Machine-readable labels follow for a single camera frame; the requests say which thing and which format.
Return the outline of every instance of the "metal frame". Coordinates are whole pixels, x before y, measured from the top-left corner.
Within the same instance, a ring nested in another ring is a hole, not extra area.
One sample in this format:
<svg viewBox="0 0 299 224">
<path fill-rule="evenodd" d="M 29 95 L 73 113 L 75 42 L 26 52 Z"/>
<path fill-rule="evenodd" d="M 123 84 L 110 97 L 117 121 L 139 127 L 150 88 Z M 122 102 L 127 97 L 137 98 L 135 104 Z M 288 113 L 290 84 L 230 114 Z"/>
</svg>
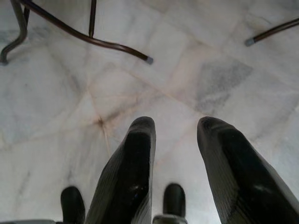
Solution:
<svg viewBox="0 0 299 224">
<path fill-rule="evenodd" d="M 61 28 L 65 32 L 69 33 L 70 35 L 83 40 L 85 42 L 104 47 L 104 48 L 110 48 L 114 50 L 119 50 L 126 52 L 128 54 L 134 55 L 148 64 L 153 63 L 153 58 L 135 50 L 130 47 L 120 45 L 118 43 L 113 43 L 113 42 L 106 42 L 102 41 L 99 39 L 93 38 L 93 33 L 94 33 L 94 24 L 95 24 L 95 13 L 96 13 L 96 0 L 92 0 L 91 3 L 91 13 L 90 13 L 90 21 L 89 21 L 89 36 L 78 32 L 77 30 L 73 29 L 72 27 L 66 25 L 64 22 L 61 20 L 57 19 L 55 16 L 52 14 L 48 13 L 45 11 L 43 8 L 39 7 L 37 4 L 33 3 L 31 0 L 10 0 L 11 4 L 14 8 L 14 13 L 16 15 L 16 18 L 19 23 L 20 27 L 20 34 L 16 40 L 8 44 L 0 53 L 0 64 L 8 64 L 7 61 L 7 54 L 16 48 L 18 45 L 20 45 L 26 38 L 27 36 L 27 23 L 28 23 L 28 17 L 29 17 L 29 11 L 32 10 L 39 16 L 45 18 L 55 26 Z M 22 12 L 21 9 L 21 4 L 24 5 L 24 13 Z"/>
<path fill-rule="evenodd" d="M 259 42 L 269 36 L 272 36 L 278 32 L 281 32 L 283 30 L 286 30 L 286 29 L 289 29 L 289 28 L 292 28 L 292 27 L 295 27 L 295 26 L 298 26 L 299 25 L 299 18 L 298 19 L 295 19 L 295 20 L 292 20 L 292 21 L 289 21 L 289 22 L 286 22 L 284 24 L 281 24 L 277 27 L 274 27 L 266 32 L 263 32 L 255 37 L 252 37 L 252 38 L 249 38 L 248 40 L 245 41 L 245 45 L 247 47 L 255 44 L 256 42 Z"/>
</svg>

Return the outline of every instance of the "black rubber foot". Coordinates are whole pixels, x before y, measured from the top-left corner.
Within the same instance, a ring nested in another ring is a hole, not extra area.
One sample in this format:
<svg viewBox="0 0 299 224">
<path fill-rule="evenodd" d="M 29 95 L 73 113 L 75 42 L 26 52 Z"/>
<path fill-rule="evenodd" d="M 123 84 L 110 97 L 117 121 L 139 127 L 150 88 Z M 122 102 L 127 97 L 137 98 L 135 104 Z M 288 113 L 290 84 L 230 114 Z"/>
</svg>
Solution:
<svg viewBox="0 0 299 224">
<path fill-rule="evenodd" d="M 85 207 L 80 191 L 76 187 L 64 189 L 60 197 L 64 223 L 83 224 Z"/>
<path fill-rule="evenodd" d="M 163 213 L 185 217 L 185 192 L 180 185 L 176 183 L 171 183 L 165 189 L 163 200 Z"/>
</svg>

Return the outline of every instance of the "chair leg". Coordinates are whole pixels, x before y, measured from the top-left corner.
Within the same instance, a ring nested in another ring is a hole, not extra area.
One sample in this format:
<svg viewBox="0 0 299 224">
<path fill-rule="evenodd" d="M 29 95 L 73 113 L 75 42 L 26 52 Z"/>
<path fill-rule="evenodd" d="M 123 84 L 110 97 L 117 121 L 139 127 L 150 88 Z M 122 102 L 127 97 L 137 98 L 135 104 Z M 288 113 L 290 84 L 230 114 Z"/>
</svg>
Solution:
<svg viewBox="0 0 299 224">
<path fill-rule="evenodd" d="M 18 20 L 18 24 L 20 27 L 20 34 L 18 36 L 17 39 L 15 39 L 13 42 L 11 42 L 10 44 L 8 44 L 0 53 L 0 64 L 2 65 L 6 65 L 8 64 L 7 61 L 7 54 L 13 50 L 14 48 L 16 48 L 18 45 L 20 45 L 21 43 L 23 43 L 23 41 L 25 40 L 26 36 L 27 36 L 27 23 L 24 17 L 24 14 L 22 12 L 22 7 L 21 4 L 18 0 L 10 0 L 13 9 L 14 9 L 14 13 L 15 16 Z"/>
</svg>

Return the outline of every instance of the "marble floor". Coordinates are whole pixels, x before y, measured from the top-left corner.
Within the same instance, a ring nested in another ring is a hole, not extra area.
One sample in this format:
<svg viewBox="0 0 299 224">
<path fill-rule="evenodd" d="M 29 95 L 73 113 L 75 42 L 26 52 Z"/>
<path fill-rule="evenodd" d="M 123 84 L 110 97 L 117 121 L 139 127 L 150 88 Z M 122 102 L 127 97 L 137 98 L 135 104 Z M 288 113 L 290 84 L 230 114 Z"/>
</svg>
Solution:
<svg viewBox="0 0 299 224">
<path fill-rule="evenodd" d="M 89 1 L 36 2 L 88 33 Z M 71 184 L 88 208 L 139 116 L 156 123 L 152 215 L 179 182 L 189 223 L 220 223 L 196 142 L 207 115 L 241 130 L 299 198 L 299 28 L 243 44 L 298 15 L 298 0 L 99 0 L 95 37 L 152 56 L 148 65 L 32 13 L 28 38 L 0 67 L 0 221 L 61 220 L 60 192 Z M 0 0 L 0 48 L 17 35 Z"/>
</svg>

